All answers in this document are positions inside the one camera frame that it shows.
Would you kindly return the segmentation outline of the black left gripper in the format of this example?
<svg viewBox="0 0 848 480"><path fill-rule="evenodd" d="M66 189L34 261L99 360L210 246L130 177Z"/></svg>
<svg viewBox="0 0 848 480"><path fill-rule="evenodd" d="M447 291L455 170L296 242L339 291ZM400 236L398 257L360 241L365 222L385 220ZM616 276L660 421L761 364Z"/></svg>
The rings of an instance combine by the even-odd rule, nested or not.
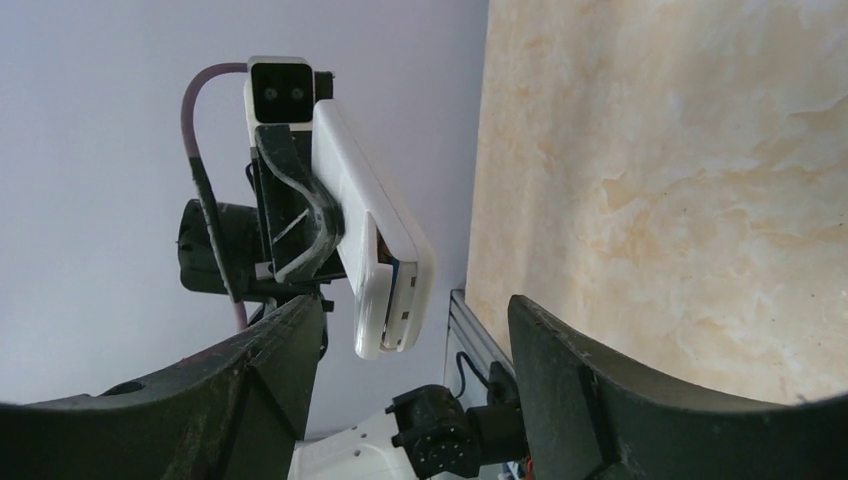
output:
<svg viewBox="0 0 848 480"><path fill-rule="evenodd" d="M263 124L255 139L248 176L257 201L258 284L266 295L294 294L344 278L342 208L312 170L312 133Z"/></svg>

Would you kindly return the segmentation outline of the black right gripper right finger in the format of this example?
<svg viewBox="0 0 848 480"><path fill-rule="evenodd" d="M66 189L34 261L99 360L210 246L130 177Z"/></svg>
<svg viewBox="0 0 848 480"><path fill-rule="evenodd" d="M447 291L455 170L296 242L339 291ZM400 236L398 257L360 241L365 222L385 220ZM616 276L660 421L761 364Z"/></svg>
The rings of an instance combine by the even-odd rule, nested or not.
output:
<svg viewBox="0 0 848 480"><path fill-rule="evenodd" d="M538 479L843 479L847 399L778 405L646 366L531 299L508 306Z"/></svg>

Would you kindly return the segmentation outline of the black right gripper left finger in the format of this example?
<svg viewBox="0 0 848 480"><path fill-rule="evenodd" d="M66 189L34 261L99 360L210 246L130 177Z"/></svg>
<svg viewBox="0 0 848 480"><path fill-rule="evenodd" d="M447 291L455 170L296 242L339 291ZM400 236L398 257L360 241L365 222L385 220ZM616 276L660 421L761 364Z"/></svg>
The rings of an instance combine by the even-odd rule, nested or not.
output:
<svg viewBox="0 0 848 480"><path fill-rule="evenodd" d="M169 367L1 408L5 479L283 479L303 439L323 344L318 295Z"/></svg>

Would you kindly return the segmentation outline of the grey remote control with buttons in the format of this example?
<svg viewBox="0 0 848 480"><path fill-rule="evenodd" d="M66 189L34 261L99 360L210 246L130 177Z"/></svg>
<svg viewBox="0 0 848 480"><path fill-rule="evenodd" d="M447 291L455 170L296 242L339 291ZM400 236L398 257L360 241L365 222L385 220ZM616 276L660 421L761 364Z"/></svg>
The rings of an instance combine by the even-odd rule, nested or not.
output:
<svg viewBox="0 0 848 480"><path fill-rule="evenodd" d="M374 360L408 350L430 305L436 256L403 193L336 99L315 106L312 170L342 208L345 233L337 252L354 294L357 355ZM400 270L388 309L390 257Z"/></svg>

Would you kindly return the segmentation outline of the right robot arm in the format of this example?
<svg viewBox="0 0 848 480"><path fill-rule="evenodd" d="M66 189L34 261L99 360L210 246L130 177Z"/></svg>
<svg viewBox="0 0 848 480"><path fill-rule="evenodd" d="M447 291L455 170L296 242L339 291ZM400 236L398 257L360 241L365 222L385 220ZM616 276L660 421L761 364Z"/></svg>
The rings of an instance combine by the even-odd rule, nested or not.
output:
<svg viewBox="0 0 848 480"><path fill-rule="evenodd" d="M529 460L536 479L843 479L847 399L769 404L648 367L524 296L513 377L463 408L426 385L300 447L325 315L297 298L246 331L101 395L1 408L5 479L471 478Z"/></svg>

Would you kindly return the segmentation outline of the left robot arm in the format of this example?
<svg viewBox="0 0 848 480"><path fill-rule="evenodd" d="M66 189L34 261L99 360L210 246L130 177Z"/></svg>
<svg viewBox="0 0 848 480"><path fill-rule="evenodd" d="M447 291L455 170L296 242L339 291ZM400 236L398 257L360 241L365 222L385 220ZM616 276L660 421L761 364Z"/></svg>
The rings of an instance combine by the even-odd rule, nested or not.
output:
<svg viewBox="0 0 848 480"><path fill-rule="evenodd" d="M180 221L180 281L235 302L284 303L345 278L342 208L312 167L311 132L267 124L254 140L246 167L254 206L217 201L202 160L190 159L198 196Z"/></svg>

